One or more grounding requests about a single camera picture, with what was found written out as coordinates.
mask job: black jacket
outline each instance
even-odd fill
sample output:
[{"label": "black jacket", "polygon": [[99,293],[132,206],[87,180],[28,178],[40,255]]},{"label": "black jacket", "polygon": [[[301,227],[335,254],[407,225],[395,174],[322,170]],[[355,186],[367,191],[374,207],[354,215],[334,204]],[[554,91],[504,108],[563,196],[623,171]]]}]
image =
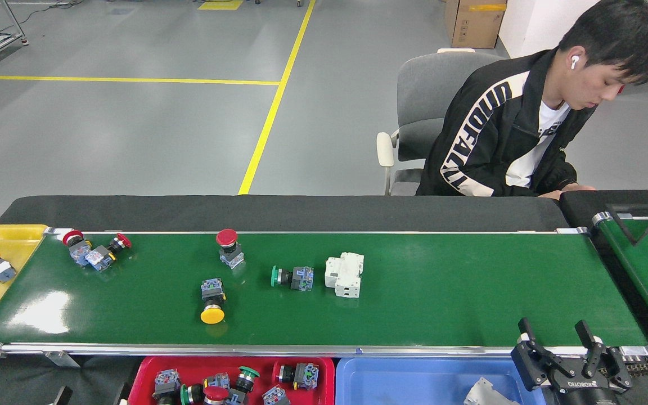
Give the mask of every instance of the black jacket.
[{"label": "black jacket", "polygon": [[539,106],[555,53],[497,61],[471,74],[447,110],[417,195],[539,195],[577,180],[564,148],[595,108],[569,111],[529,188],[506,184],[511,163],[539,141]]}]

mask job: hair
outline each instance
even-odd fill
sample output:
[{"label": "hair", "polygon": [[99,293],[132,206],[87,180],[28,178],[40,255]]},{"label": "hair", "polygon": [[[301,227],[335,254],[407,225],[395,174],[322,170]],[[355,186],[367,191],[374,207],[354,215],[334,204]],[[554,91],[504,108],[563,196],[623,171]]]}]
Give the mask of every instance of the hair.
[{"label": "hair", "polygon": [[579,16],[559,49],[586,49],[587,66],[619,65],[633,84],[648,82],[648,3],[601,0]]}]

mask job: man's hand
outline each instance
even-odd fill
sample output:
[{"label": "man's hand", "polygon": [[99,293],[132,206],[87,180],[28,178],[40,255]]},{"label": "man's hand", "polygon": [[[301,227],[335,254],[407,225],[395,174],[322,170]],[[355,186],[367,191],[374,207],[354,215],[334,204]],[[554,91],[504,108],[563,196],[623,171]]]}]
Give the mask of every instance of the man's hand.
[{"label": "man's hand", "polygon": [[560,191],[560,190],[554,190],[554,191],[552,191],[552,192],[547,192],[547,193],[544,193],[544,194],[540,194],[539,196],[540,196],[540,197],[545,197],[545,198],[552,198],[552,199],[558,201],[560,195],[561,195],[561,191]]},{"label": "man's hand", "polygon": [[559,200],[561,197],[561,193],[563,192],[568,192],[568,191],[574,191],[574,190],[596,190],[596,188],[591,187],[591,186],[583,186],[579,183],[569,183],[564,186],[563,189],[560,190],[555,190],[552,192],[546,192],[544,194],[539,195],[540,197],[545,197],[545,198],[552,198],[554,200]]},{"label": "man's hand", "polygon": [[574,190],[596,190],[596,188],[591,187],[591,186],[583,186],[579,183],[569,183],[564,186],[564,188],[561,189],[561,192],[566,192],[566,191],[574,191]]}]

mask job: blue bin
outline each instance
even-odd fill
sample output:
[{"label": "blue bin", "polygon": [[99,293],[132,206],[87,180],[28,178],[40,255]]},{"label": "blue bin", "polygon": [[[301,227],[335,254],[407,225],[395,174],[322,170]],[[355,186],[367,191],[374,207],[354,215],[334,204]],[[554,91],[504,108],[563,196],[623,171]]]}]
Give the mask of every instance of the blue bin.
[{"label": "blue bin", "polygon": [[547,405],[524,388],[508,358],[343,358],[336,366],[336,405],[462,405],[480,377],[521,405]]}]

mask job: white t-shirt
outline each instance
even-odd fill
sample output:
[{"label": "white t-shirt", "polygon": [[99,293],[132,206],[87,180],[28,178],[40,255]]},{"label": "white t-shirt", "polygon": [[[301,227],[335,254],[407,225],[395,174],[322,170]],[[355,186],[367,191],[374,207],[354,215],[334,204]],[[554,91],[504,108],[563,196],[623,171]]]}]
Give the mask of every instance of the white t-shirt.
[{"label": "white t-shirt", "polygon": [[571,110],[564,103],[558,110],[551,110],[545,102],[539,106],[539,143],[524,156],[511,162],[506,172],[506,184],[510,186],[529,187],[532,184],[532,174],[542,161],[548,146],[551,144],[556,129],[564,122]]}]

